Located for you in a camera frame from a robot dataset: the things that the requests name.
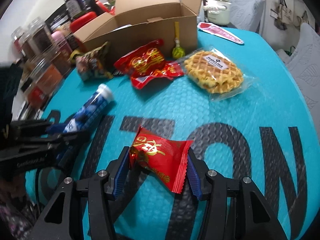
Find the small red gold candy bag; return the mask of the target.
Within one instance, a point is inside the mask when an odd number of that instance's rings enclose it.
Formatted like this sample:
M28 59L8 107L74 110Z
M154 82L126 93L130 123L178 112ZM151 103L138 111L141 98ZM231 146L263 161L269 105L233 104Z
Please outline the small red gold candy bag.
M153 172L173 193L183 189L188 151L193 141L160 137L140 126L129 150L130 166L136 164Z

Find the blue tablet tube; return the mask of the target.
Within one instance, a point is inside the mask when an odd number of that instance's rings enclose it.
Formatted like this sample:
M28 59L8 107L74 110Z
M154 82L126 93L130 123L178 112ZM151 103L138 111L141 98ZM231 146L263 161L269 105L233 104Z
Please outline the blue tablet tube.
M106 84L100 84L91 97L72 116L69 122L66 123L65 129L62 133L88 131L91 137L94 127L98 124L98 119L106 114L107 111L114 106L114 104L115 100L112 91ZM69 148L63 150L63 152L60 153L56 158L58 163L64 163L68 157L78 153L83 144L78 146L70 146Z

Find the orange-labelled clear jar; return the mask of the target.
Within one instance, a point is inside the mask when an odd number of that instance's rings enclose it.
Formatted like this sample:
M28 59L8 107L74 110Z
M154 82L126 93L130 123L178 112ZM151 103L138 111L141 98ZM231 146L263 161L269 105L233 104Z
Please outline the orange-labelled clear jar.
M30 77L47 95L52 95L63 80L59 70L47 59L42 59L37 64Z

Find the dark colourful snack bag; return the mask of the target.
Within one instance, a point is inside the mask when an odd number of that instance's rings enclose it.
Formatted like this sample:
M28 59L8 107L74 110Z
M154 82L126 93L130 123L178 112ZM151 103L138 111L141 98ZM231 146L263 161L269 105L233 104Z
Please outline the dark colourful snack bag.
M105 42L102 46L87 53L75 55L76 70L83 82L99 78L113 78L113 67L107 63L110 45L110 42Z

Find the teal bubble mat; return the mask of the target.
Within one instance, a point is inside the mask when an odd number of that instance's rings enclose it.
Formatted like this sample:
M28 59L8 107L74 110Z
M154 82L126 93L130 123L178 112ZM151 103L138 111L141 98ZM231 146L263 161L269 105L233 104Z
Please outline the teal bubble mat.
M230 30L243 46L201 31L199 45L214 46L247 68L257 78L253 86L212 101L186 76L153 80L142 90L126 76L115 77L106 84L116 103L78 155L71 176L88 178L106 168L141 125L164 138L193 140L197 158L225 177L251 177L287 238L301 239L319 210L319 128L273 49L256 33ZM82 83L73 71L43 118L68 122L102 82ZM128 175L128 192L111 203L118 239L197 239L206 202L194 201L188 185L174 195L154 174Z

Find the pink bottle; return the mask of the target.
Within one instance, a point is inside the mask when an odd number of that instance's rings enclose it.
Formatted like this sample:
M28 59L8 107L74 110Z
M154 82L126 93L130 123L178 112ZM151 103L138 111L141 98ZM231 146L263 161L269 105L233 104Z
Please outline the pink bottle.
M66 57L66 59L69 59L73 51L63 33L57 30L52 33L52 38L59 47L61 53Z

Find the red plastic container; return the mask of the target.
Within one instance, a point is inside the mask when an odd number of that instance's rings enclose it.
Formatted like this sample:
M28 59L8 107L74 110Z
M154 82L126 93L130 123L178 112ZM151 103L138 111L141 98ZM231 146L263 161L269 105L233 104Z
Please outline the red plastic container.
M93 11L90 11L84 14L83 16L80 16L70 24L71 32L75 33L76 31L78 31L80 28L82 28L84 25L91 22L95 18L97 18L97 14Z

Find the large red gold snack bag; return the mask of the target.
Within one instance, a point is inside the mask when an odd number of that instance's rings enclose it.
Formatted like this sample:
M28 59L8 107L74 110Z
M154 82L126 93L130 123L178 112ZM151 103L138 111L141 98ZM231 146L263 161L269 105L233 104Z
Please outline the large red gold snack bag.
M178 63L165 59L160 50L163 45L162 39L153 40L122 56L114 63L114 67L128 75L136 89L144 88L154 79L173 80L183 76L184 72Z

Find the dark-lidded spice jar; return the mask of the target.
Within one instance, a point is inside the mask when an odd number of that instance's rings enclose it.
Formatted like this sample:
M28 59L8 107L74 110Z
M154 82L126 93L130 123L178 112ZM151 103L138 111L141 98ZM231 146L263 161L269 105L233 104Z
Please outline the dark-lidded spice jar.
M86 7L83 0L64 0L64 2L71 21L80 18L86 13Z

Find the white foam board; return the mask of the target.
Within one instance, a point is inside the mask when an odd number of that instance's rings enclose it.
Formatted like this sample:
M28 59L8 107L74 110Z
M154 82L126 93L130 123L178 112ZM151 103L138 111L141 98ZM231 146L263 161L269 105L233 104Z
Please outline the white foam board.
M64 2L64 0L38 0L35 5L33 5L31 12L27 16L24 27L27 27L27 25L38 17L45 21L57 9L59 9Z

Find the packaged yellow waffle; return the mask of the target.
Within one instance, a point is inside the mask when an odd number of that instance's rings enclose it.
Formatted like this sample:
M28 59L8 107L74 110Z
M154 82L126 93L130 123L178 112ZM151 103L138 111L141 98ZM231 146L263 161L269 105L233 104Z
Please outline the packaged yellow waffle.
M244 93L257 78L215 47L204 47L177 60L184 74L211 100L221 101Z

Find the yellow green lollipop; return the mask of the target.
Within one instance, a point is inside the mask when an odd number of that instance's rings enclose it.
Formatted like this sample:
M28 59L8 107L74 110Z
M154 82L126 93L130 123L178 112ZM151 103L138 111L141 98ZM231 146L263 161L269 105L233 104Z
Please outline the yellow green lollipop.
M185 50L180 45L180 23L174 22L175 27L175 47L172 50L172 58L180 59L185 57Z

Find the open cardboard box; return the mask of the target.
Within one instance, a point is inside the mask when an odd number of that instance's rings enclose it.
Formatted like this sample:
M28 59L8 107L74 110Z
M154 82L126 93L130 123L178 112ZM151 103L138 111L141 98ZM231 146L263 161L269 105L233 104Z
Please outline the open cardboard box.
M120 57L161 38L161 52L172 55L175 47L175 22L180 26L180 45L186 53L197 48L197 16L202 0L116 0L115 14L107 12L75 32L87 51L110 42L108 56Z

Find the pink white flat packet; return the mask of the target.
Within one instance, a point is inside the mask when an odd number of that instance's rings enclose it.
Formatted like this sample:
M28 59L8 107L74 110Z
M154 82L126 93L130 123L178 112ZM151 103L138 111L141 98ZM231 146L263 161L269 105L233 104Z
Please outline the pink white flat packet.
M200 22L197 24L197 28L205 33L223 38L236 44L244 44L244 41L242 39L238 38L230 31L227 31L226 29L213 23Z

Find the cream robot-shaped kettle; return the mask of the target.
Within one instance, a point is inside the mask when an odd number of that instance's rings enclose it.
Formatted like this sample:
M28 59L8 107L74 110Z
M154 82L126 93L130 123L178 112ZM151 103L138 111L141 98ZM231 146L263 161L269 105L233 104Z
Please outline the cream robot-shaped kettle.
M216 25L228 25L231 4L230 0L206 0L203 8L207 12L208 21Z

